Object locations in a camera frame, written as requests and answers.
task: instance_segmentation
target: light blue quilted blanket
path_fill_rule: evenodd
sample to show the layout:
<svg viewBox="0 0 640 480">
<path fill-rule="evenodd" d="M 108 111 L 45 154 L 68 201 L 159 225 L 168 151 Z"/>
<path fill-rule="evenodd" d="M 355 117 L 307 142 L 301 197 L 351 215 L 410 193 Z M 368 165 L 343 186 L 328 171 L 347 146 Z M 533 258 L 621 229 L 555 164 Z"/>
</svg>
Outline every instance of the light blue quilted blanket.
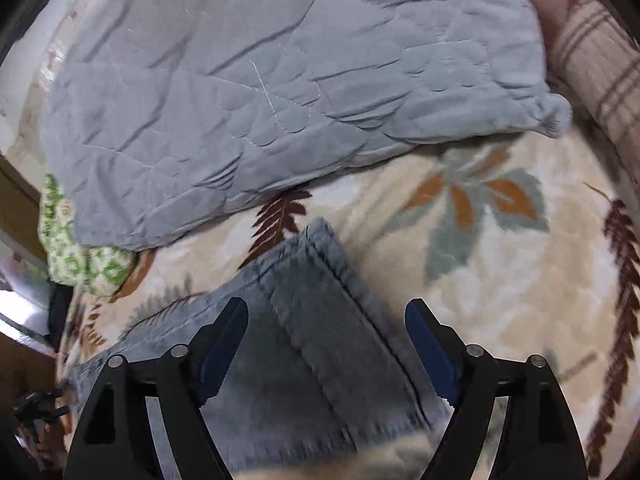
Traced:
<svg viewBox="0 0 640 480">
<path fill-rule="evenodd" d="M 105 0 L 44 110 L 77 240 L 140 250 L 416 144 L 535 130 L 528 0 Z"/>
</svg>

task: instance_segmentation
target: bed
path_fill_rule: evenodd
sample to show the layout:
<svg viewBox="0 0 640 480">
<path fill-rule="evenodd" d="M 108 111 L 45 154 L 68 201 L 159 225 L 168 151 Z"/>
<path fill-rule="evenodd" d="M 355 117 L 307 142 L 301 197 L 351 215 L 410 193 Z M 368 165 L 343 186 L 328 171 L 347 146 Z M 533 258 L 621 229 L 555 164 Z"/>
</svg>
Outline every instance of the bed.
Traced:
<svg viewBox="0 0 640 480">
<path fill-rule="evenodd" d="M 72 1 L 42 58 L 25 113 L 37 117 L 82 18 L 98 1 Z M 578 67 L 591 59 L 589 45 L 602 41 L 584 33 L 594 12 L 604 16 L 596 0 L 578 0 L 561 27 L 546 26 L 558 86 L 575 109 L 564 136 L 525 132 L 424 146 L 302 184 L 142 251 L 110 298 L 76 289 L 57 380 L 65 383 L 73 366 L 126 339 L 133 328 L 189 309 L 193 298 L 320 216 L 398 322 L 409 300 L 424 298 L 440 322 L 495 356 L 542 354 L 572 410 L 590 475 L 606 478 L 640 417 L 633 226 L 640 208 L 631 148 L 618 142 L 634 137 L 612 137 L 617 123 L 602 130 L 602 121 L 591 118 L 598 118 L 594 79 L 578 80 Z M 591 32 L 624 36 L 613 21 L 602 26 L 611 30 L 596 25 Z M 633 49 L 626 54 L 633 56 Z M 610 79 L 593 87 L 617 88 L 622 74 Z M 618 128 L 633 132 L 637 116 L 630 117 Z M 37 131 L 37 124 L 29 127 Z M 618 152 L 627 156 L 624 164 Z M 505 408 L 496 402 L 475 478 L 491 468 Z M 68 442 L 74 423 L 68 421 Z M 329 463 L 248 470 L 236 478 L 378 478 L 381 471 L 380 478 L 417 478 L 436 445 L 417 433 Z"/>
</svg>

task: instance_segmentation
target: floral blanket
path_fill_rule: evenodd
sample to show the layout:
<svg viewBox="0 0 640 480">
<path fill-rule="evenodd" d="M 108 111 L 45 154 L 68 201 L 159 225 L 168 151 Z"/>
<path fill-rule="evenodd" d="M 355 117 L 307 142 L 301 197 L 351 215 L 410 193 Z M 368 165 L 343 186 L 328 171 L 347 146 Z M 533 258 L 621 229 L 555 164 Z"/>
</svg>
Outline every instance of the floral blanket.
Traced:
<svg viewBox="0 0 640 480">
<path fill-rule="evenodd" d="M 590 474 L 620 459 L 640 415 L 634 360 L 640 285 L 626 206 L 581 131 L 426 146 L 322 178 L 140 254 L 110 300 L 77 291 L 58 355 L 71 367 L 229 280 L 248 261 L 328 219 L 352 264 L 402 323 L 424 298 L 439 321 L 501 358 L 546 357 L 561 382 Z M 506 403 L 476 471 L 486 478 Z M 437 442 L 414 434 L 335 462 L 236 478 L 417 478 Z"/>
<path fill-rule="evenodd" d="M 40 198 L 38 237 L 47 251 L 49 277 L 56 283 L 83 286 L 96 296 L 116 293 L 136 263 L 136 253 L 117 247 L 83 247 L 73 234 L 76 208 L 52 174 Z"/>
</svg>

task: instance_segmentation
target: striped fabric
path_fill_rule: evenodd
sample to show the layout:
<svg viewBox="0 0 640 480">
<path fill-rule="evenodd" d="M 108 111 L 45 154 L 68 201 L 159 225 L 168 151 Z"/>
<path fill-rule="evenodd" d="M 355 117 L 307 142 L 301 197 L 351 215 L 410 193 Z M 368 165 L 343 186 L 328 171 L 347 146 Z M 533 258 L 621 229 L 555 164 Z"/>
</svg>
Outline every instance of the striped fabric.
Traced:
<svg viewBox="0 0 640 480">
<path fill-rule="evenodd" d="M 640 51 L 597 0 L 578 0 L 550 56 L 617 147 L 640 191 Z"/>
</svg>

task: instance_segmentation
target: gray towel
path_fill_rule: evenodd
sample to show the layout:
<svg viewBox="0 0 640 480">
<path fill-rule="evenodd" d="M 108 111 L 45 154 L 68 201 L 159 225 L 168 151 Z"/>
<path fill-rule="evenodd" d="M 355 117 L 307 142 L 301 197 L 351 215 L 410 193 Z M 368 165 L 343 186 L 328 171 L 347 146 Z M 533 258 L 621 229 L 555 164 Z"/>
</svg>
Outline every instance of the gray towel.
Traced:
<svg viewBox="0 0 640 480">
<path fill-rule="evenodd" d="M 247 302 L 249 326 L 220 393 L 202 408 L 230 470 L 332 458 L 429 430 L 445 416 L 404 327 L 320 219 L 215 292 L 75 368 L 76 410 L 110 355 L 144 360 L 188 343 L 232 296 Z M 157 399 L 147 405 L 165 478 L 180 478 Z"/>
<path fill-rule="evenodd" d="M 416 144 L 571 122 L 529 0 L 100 2 L 39 123 L 82 245 L 164 246 Z"/>
</svg>

